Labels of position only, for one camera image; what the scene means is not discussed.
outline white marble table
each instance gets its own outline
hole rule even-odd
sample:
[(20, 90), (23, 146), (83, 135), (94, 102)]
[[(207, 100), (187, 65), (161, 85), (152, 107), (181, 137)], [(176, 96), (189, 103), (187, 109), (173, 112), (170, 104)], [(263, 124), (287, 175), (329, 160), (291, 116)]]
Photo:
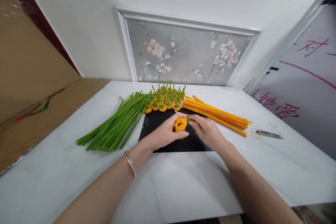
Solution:
[[(52, 223), (122, 151), (85, 151), (75, 141), (94, 129), (133, 91), (151, 83), (109, 82), (0, 178), (0, 223)], [(248, 162), (290, 206), (336, 201), (336, 162), (246, 93), (187, 86), (187, 95), (284, 139), (247, 138), (219, 125)], [(143, 118), (126, 149), (137, 143)], [(215, 152), (154, 153), (131, 184), (113, 223), (172, 223), (242, 213), (226, 166)]]

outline hand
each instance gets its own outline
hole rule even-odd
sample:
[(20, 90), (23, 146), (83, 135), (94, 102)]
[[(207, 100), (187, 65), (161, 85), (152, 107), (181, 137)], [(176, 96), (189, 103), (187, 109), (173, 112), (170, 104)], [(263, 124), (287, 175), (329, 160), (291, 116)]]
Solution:
[(164, 147), (177, 139), (189, 136), (189, 133), (186, 131), (173, 132), (173, 125), (179, 117), (187, 119), (185, 115), (181, 113), (175, 113), (175, 115), (169, 117), (156, 130), (146, 136), (151, 146), (153, 147), (153, 151)]
[(200, 139), (214, 151), (217, 152), (223, 143), (228, 142), (213, 120), (200, 117), (196, 114), (189, 116), (189, 119), (193, 120), (189, 124), (196, 131)]

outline whiteboard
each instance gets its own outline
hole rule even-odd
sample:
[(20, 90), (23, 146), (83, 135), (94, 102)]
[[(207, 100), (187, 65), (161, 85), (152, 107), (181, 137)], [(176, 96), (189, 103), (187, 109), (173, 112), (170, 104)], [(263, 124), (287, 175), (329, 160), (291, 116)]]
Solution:
[(325, 6), (251, 93), (336, 160), (336, 6)]

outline white wall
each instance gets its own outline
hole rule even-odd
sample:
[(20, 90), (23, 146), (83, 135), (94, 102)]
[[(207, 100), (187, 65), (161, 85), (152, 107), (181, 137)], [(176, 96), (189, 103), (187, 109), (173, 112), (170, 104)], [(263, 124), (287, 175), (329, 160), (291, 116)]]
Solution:
[(130, 80), (115, 6), (263, 29), (240, 72), (256, 77), (315, 0), (36, 0), (84, 77)]

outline blossom painting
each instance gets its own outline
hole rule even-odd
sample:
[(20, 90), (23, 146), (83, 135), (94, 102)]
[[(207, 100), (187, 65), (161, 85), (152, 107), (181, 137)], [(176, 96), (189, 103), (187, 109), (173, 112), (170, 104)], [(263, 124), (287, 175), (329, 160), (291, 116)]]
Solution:
[(251, 36), (127, 21), (138, 82), (225, 86)]

